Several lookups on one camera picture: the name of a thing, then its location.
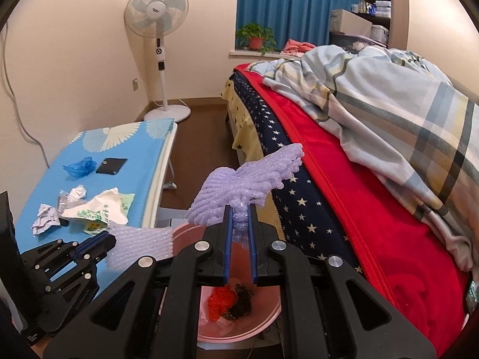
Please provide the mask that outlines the red plastic bag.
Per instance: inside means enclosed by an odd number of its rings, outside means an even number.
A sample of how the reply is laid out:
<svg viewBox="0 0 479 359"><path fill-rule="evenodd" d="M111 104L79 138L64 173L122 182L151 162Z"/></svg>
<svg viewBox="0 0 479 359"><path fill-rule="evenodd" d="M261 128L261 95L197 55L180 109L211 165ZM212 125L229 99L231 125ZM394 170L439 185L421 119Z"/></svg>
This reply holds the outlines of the red plastic bag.
<svg viewBox="0 0 479 359"><path fill-rule="evenodd" d="M238 296L229 285L215 287L207 301L209 320L211 322L218 321L237 301Z"/></svg>

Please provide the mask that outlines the purple foam net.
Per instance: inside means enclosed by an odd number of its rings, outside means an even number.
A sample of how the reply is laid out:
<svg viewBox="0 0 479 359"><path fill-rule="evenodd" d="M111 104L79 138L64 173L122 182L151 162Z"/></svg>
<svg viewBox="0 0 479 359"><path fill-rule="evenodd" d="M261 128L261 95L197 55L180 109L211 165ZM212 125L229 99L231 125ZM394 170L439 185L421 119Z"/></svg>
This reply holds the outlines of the purple foam net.
<svg viewBox="0 0 479 359"><path fill-rule="evenodd" d="M156 260L173 256L171 226L149 229L110 224L106 231L116 239L106 257L106 266L111 271L124 271L143 256Z"/></svg>
<svg viewBox="0 0 479 359"><path fill-rule="evenodd" d="M249 161L238 169L220 167L205 179L186 213L190 224L210 226L222 222L226 206L233 210L232 238L248 240L248 208L263 208L273 189L297 173L304 156L301 144L289 144L261 160Z"/></svg>

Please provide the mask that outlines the black floral scrunchie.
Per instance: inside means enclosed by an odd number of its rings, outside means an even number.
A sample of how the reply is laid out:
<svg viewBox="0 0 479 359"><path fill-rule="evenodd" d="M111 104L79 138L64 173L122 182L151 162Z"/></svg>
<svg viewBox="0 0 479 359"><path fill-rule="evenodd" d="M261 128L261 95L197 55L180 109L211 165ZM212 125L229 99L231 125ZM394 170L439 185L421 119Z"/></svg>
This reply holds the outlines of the black floral scrunchie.
<svg viewBox="0 0 479 359"><path fill-rule="evenodd" d="M224 313L226 320L235 321L250 315L252 311L252 291L244 285L236 284L237 302Z"/></svg>

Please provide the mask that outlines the pink folded cloth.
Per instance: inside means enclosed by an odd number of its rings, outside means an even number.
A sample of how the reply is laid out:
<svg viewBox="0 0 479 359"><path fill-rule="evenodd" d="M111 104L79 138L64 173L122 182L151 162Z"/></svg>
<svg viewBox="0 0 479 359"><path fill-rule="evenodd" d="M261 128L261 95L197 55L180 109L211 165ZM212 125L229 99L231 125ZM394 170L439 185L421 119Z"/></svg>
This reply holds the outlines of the pink folded cloth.
<svg viewBox="0 0 479 359"><path fill-rule="evenodd" d="M316 48L316 46L309 42L301 42L289 39L283 47L282 53L293 57L300 57L314 48Z"/></svg>

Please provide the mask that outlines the wooden bookshelf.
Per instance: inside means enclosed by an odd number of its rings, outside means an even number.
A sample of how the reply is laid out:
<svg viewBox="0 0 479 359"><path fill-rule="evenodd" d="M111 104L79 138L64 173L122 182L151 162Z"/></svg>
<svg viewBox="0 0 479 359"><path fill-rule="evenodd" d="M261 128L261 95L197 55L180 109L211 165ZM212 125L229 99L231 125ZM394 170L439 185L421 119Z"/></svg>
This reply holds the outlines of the wooden bookshelf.
<svg viewBox="0 0 479 359"><path fill-rule="evenodd" d="M409 0L358 0L351 12L389 31L389 48L407 49Z"/></svg>

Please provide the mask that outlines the white bag green print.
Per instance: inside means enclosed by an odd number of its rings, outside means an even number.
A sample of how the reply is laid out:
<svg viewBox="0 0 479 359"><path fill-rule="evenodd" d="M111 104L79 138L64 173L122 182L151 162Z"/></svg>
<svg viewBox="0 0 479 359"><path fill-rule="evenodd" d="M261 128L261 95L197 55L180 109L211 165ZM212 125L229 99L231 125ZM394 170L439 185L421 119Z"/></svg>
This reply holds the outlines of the white bag green print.
<svg viewBox="0 0 479 359"><path fill-rule="evenodd" d="M123 194L113 188L102 191L87 202L64 208L60 216L82 225L88 235L97 235L109 224L127 224L134 198L134 194Z"/></svg>

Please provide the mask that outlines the white printed paper sheet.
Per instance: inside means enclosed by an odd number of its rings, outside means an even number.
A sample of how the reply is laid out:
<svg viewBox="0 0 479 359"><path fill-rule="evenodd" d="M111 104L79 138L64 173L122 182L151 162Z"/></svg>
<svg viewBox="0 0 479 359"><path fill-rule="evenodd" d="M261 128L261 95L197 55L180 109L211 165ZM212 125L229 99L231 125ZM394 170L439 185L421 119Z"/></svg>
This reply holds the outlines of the white printed paper sheet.
<svg viewBox="0 0 479 359"><path fill-rule="evenodd" d="M37 218L32 224L32 234L38 236L54 226L60 226L57 208L42 203L38 209Z"/></svg>

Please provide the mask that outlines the wall socket with plug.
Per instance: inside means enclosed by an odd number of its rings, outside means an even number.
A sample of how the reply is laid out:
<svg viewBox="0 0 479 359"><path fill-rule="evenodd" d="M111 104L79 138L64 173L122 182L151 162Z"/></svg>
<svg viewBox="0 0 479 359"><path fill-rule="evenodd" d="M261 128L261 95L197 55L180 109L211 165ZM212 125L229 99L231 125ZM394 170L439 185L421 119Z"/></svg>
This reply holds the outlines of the wall socket with plug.
<svg viewBox="0 0 479 359"><path fill-rule="evenodd" d="M132 87L133 87L134 91L137 91L139 89L140 85L143 85L145 87L145 89L148 89L147 84L143 80L139 80L137 78L132 80Z"/></svg>

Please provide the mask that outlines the blue plastic bag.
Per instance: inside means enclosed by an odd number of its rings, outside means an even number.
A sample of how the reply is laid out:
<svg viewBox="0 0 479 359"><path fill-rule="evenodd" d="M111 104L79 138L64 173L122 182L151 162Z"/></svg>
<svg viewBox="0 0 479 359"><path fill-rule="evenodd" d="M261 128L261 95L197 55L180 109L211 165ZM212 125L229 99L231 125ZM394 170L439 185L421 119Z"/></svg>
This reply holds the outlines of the blue plastic bag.
<svg viewBox="0 0 479 359"><path fill-rule="evenodd" d="M97 169L97 162L91 158L91 156L87 156L76 163L64 165L63 169L69 177L79 179L81 177L86 177L95 171Z"/></svg>

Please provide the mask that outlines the plaid blue quilt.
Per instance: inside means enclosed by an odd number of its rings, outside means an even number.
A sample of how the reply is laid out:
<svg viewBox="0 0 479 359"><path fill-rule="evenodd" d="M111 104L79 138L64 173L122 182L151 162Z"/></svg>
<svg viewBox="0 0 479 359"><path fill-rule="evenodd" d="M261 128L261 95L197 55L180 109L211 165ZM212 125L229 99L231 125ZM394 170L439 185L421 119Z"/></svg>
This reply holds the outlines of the plaid blue quilt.
<svg viewBox="0 0 479 359"><path fill-rule="evenodd" d="M337 137L461 270L478 271L478 105L433 63L400 49L323 45L249 70Z"/></svg>

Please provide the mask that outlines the potted green plant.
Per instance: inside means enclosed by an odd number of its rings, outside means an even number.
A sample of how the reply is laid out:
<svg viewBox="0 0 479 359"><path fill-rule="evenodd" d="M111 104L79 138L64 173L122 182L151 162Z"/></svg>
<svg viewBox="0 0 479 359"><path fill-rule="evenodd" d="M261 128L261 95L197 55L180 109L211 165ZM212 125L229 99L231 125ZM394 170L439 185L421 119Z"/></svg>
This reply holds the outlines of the potted green plant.
<svg viewBox="0 0 479 359"><path fill-rule="evenodd" d="M249 23L235 33L238 47L262 54L277 50L274 32L258 23Z"/></svg>

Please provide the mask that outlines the crumpled white tissue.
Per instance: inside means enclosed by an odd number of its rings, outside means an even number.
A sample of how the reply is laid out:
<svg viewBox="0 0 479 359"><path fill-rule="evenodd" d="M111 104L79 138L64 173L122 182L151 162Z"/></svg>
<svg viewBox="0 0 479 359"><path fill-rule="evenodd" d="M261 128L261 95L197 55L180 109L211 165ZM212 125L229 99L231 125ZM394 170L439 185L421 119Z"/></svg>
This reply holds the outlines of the crumpled white tissue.
<svg viewBox="0 0 479 359"><path fill-rule="evenodd" d="M68 198L70 201L79 201L81 199L86 198L87 191L83 185L78 185L72 188L68 194Z"/></svg>

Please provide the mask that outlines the clear plastic wrapper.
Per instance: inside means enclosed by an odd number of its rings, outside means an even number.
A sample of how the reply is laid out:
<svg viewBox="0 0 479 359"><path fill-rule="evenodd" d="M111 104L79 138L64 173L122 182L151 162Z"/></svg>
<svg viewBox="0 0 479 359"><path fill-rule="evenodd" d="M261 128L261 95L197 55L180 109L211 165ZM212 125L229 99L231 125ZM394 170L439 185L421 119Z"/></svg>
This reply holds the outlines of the clear plastic wrapper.
<svg viewBox="0 0 479 359"><path fill-rule="evenodd" d="M79 201L70 201L68 198L69 192L66 191L61 191L58 197L58 202L57 202L57 211L60 215L64 213L65 210L69 208L74 208L82 203L85 202L85 199L81 199Z"/></svg>

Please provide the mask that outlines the blue curtain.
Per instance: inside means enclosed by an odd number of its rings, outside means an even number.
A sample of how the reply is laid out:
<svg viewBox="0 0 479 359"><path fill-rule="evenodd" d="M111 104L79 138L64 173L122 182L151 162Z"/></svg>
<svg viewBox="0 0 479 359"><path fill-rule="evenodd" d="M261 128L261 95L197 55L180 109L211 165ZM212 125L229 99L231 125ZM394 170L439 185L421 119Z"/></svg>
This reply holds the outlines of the blue curtain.
<svg viewBox="0 0 479 359"><path fill-rule="evenodd" d="M236 28L256 23L271 28L278 49L288 40L326 45L331 11L350 10L360 0L237 0Z"/></svg>

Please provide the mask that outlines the pink trash bin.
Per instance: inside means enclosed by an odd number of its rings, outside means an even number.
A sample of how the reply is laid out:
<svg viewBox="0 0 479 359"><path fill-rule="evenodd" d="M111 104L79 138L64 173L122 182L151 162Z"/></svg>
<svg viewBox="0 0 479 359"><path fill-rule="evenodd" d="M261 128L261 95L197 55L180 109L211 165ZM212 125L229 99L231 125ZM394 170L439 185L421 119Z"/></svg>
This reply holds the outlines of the pink trash bin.
<svg viewBox="0 0 479 359"><path fill-rule="evenodd" d="M198 340L202 343L233 344L263 332L281 312L277 286L252 283L249 252L232 244L229 283L201 289Z"/></svg>

